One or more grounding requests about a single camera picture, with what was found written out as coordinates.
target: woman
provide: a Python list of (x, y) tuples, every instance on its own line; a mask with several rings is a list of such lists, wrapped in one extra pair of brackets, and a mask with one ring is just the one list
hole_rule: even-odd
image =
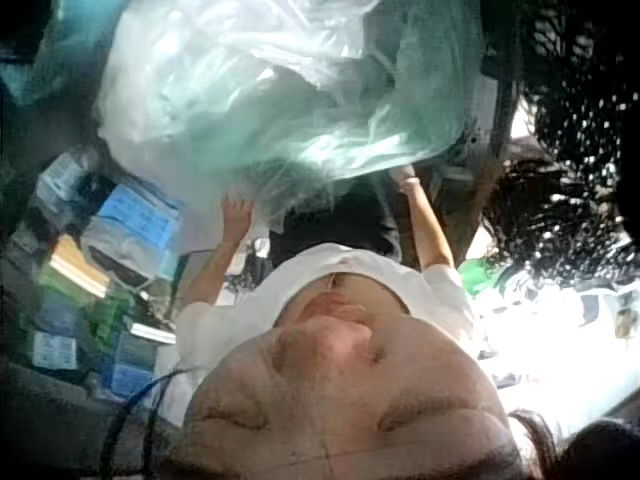
[[(222, 245), (177, 319), (197, 391), (161, 478), (528, 475), (475, 360), (469, 304), (427, 196), (411, 170), (394, 180), (408, 197), (421, 273), (381, 255), (397, 251), (395, 231), (380, 189), (360, 185), (326, 219), (289, 217), (272, 248), (276, 259), (301, 253), (221, 313), (211, 305), (252, 208), (225, 203)], [(541, 446), (541, 471), (555, 475), (548, 431), (520, 419)]]

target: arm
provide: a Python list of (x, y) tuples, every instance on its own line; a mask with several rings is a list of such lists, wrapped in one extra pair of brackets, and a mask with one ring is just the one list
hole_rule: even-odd
[(211, 254), (204, 268), (185, 292), (184, 305), (196, 302), (215, 305), (233, 256), (251, 226), (252, 210), (253, 202), (231, 201), (228, 198), (223, 200), (222, 243)]
[(409, 200), (413, 238), (421, 270), (424, 271), (432, 265), (447, 265), (453, 268), (451, 248), (413, 168), (396, 169), (392, 176)]

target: nose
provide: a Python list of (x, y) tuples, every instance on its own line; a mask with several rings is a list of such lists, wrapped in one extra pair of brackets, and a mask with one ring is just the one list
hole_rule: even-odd
[(317, 316), (283, 329), (273, 366), (284, 376), (318, 379), (344, 372), (369, 357), (371, 330), (359, 323)]

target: white top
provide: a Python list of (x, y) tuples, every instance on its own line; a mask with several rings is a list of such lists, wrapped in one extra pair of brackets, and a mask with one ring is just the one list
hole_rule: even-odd
[(440, 328), (470, 354), (477, 354), (470, 342), (474, 337), (471, 307), (454, 269), (434, 265), (420, 274), (366, 250), (327, 243), (283, 263), (239, 305), (194, 303), (182, 311), (176, 320), (179, 368), (195, 370), (174, 380), (182, 393), (168, 392), (164, 416), (182, 423), (188, 400), (207, 373), (235, 347), (269, 330), (301, 289), (332, 273), (376, 280), (398, 296), (412, 317)]

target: dark clothing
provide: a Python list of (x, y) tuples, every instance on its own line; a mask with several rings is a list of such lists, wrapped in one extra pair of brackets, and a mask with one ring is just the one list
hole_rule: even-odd
[(370, 250), (400, 262), (398, 228), (389, 203), (391, 179), (383, 172), (349, 181), (353, 185), (332, 209), (290, 212), (283, 233), (270, 233), (274, 268), (322, 243)]

